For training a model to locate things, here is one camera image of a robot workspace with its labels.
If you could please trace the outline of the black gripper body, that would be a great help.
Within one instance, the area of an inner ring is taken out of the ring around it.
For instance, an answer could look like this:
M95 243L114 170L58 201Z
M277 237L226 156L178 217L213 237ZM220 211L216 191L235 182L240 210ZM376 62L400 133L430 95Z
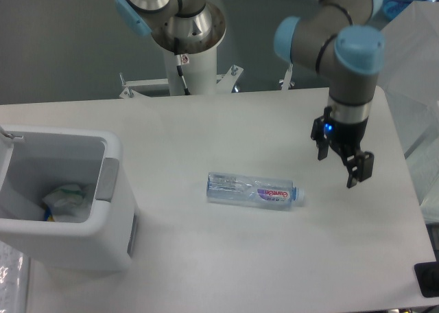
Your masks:
M360 150L368 119L356 124L345 124L329 119L324 121L324 134L330 147L342 159L348 159Z

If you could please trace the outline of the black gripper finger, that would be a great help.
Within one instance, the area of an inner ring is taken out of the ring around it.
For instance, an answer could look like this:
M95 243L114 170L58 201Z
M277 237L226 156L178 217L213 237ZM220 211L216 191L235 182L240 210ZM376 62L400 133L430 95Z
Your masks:
M348 179L346 186L352 188L356 184L369 179L372 176L375 156L372 152L356 150L353 154L342 159L347 171Z
M323 115L314 119L311 129L311 139L316 143L318 149L317 158L319 161L325 159L329 151L327 135L332 131L332 123L330 121L331 111L332 108L330 106L325 107Z

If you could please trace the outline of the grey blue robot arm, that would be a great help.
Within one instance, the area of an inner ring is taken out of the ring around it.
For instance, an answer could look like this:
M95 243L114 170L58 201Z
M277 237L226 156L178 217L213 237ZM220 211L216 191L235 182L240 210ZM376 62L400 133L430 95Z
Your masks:
M290 65L314 70L329 81L329 98L315 119L311 138L318 158L329 150L348 172L347 187L372 176L374 156L361 149L370 107L383 66L385 39L368 26L383 0L317 0L310 19L290 16L274 34L275 54ZM162 49L172 95L222 91L217 46L226 33L220 9L207 0L115 0L125 24L151 36Z

